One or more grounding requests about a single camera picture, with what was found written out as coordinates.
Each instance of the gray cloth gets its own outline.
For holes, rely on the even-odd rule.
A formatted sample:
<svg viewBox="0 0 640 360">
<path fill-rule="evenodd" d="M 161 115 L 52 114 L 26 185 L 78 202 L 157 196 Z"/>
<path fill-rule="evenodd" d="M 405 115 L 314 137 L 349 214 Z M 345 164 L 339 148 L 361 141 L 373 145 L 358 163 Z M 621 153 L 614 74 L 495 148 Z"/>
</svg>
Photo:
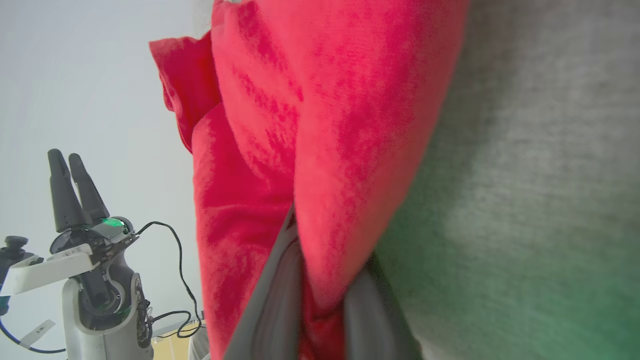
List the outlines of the gray cloth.
<svg viewBox="0 0 640 360">
<path fill-rule="evenodd" d="M 378 252 L 429 360 L 640 359 L 640 2 L 474 1 Z"/>
</svg>

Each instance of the white label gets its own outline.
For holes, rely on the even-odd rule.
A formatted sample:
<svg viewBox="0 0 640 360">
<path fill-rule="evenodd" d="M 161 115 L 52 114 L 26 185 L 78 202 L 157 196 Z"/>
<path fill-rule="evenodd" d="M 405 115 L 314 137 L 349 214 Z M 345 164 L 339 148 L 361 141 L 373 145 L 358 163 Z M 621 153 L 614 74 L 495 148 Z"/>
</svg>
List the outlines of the white label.
<svg viewBox="0 0 640 360">
<path fill-rule="evenodd" d="M 91 247 L 89 246 L 89 244 L 80 244 L 80 245 L 78 245 L 76 247 L 72 247 L 70 249 L 63 250 L 61 252 L 55 253 L 53 256 L 51 256 L 49 259 L 47 259 L 47 261 L 66 258 L 67 256 L 76 255 L 76 254 L 79 254 L 81 252 L 85 252 L 85 253 L 87 253 L 89 255 L 93 254 L 93 251 L 91 251 Z"/>
<path fill-rule="evenodd" d="M 20 346 L 24 348 L 30 348 L 33 344 L 35 344 L 36 341 L 40 340 L 40 338 L 44 336 L 44 334 L 46 334 L 47 331 L 51 330 L 51 328 L 54 327 L 55 325 L 56 323 L 54 323 L 51 320 L 45 321 L 44 323 L 42 323 L 42 325 L 33 329 L 33 331 L 31 331 L 29 334 L 26 334 L 22 339 L 20 339 Z"/>
</svg>

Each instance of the black cable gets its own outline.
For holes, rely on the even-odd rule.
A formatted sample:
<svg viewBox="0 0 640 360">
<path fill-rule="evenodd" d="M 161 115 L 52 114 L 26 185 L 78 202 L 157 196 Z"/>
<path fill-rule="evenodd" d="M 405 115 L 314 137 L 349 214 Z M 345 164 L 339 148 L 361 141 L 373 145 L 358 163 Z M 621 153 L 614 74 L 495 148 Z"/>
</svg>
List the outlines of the black cable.
<svg viewBox="0 0 640 360">
<path fill-rule="evenodd" d="M 13 335 L 11 335 L 11 333 L 9 333 L 9 330 L 7 330 L 6 327 L 4 327 L 4 325 L 2 324 L 2 320 L 0 320 L 0 331 L 2 331 L 3 334 L 6 335 L 7 338 L 9 338 L 9 340 L 20 345 L 20 340 L 16 339 Z M 40 350 L 39 348 L 33 348 L 33 347 L 29 347 L 27 348 L 27 350 L 30 350 L 33 352 L 39 352 L 40 354 L 57 354 L 59 352 L 67 351 L 65 348 L 61 348 L 60 350 Z"/>
<path fill-rule="evenodd" d="M 173 230 L 173 228 L 170 225 L 167 225 L 167 224 L 164 224 L 164 223 L 158 222 L 158 221 L 152 221 L 152 222 L 148 223 L 147 225 L 144 225 L 142 227 L 142 229 L 140 229 L 140 231 L 137 232 L 137 234 L 138 235 L 142 234 L 142 232 L 144 230 L 147 230 L 151 225 L 162 225 L 164 227 L 168 227 L 169 230 L 171 230 L 171 232 L 173 233 L 173 237 L 175 238 L 175 241 L 178 243 L 178 273 L 180 273 L 180 279 L 182 280 L 182 283 L 184 284 L 184 288 L 187 290 L 187 293 L 189 294 L 189 297 L 191 298 L 191 300 L 193 300 L 193 307 L 195 309 L 196 319 L 198 319 L 198 326 L 195 329 L 192 329 L 193 331 L 188 335 L 181 335 L 180 334 L 182 332 L 182 330 L 184 329 L 184 327 L 189 325 L 189 322 L 191 321 L 191 313 L 189 311 L 186 311 L 186 310 L 170 311 L 169 313 L 162 314 L 162 315 L 160 315 L 160 316 L 158 316 L 156 318 L 153 318 L 153 320 L 151 321 L 151 324 L 153 324 L 157 320 L 165 318 L 165 317 L 167 317 L 169 315 L 187 314 L 189 316 L 189 318 L 187 318 L 187 320 L 184 322 L 184 324 L 180 325 L 180 327 L 178 328 L 178 331 L 176 331 L 175 333 L 178 335 L 178 338 L 180 338 L 180 339 L 189 338 L 189 337 L 193 336 L 198 330 L 200 330 L 200 328 L 202 327 L 202 320 L 200 319 L 200 315 L 198 315 L 198 302 L 196 301 L 196 297 L 191 292 L 191 289 L 189 288 L 189 285 L 187 285 L 187 282 L 184 280 L 184 275 L 182 274 L 182 244 L 180 243 L 180 238 L 178 237 L 178 234 L 175 232 L 175 230 Z"/>
<path fill-rule="evenodd" d="M 206 328 L 207 328 L 207 327 L 206 327 L 206 326 L 204 326 L 204 325 L 200 327 L 200 329 L 206 329 Z M 158 338 L 161 338 L 161 339 L 171 338 L 173 335 L 176 335 L 177 333 L 178 333 L 177 331 L 174 331 L 174 332 L 172 332 L 172 333 L 171 333 L 171 334 L 169 334 L 169 335 L 158 336 Z"/>
</svg>

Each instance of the red fabric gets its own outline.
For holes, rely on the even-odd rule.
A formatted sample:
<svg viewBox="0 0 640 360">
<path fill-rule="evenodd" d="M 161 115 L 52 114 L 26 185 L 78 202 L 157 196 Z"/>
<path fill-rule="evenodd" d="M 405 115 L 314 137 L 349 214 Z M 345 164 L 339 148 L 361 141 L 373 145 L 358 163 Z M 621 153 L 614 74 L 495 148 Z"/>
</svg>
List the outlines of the red fabric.
<svg viewBox="0 0 640 360">
<path fill-rule="evenodd" d="M 301 358 L 344 357 L 342 296 L 406 195 L 466 9 L 451 0 L 216 1 L 202 39 L 150 44 L 193 153 L 212 359 L 222 358 L 294 199 L 307 280 Z"/>
</svg>

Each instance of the white wall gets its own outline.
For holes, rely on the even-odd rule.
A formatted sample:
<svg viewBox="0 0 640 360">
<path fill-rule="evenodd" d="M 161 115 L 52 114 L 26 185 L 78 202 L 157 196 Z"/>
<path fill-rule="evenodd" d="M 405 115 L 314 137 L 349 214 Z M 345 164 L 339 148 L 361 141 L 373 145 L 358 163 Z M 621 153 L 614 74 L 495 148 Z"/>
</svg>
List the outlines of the white wall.
<svg viewBox="0 0 640 360">
<path fill-rule="evenodd" d="M 193 36 L 193 10 L 180 0 L 0 1 L 1 239 L 26 236 L 41 256 L 57 235 L 47 151 L 77 152 L 112 215 L 139 229 L 174 226 L 184 273 L 201 301 L 191 155 L 164 107 L 147 42 Z M 192 303 L 177 273 L 169 230 L 149 229 L 127 250 L 153 313 Z M 64 347 L 62 282 L 12 297 L 2 321 L 21 338 L 46 319 L 58 325 L 35 346 Z M 168 318 L 160 326 L 182 320 Z M 28 352 L 0 334 L 3 359 L 66 359 Z"/>
</svg>

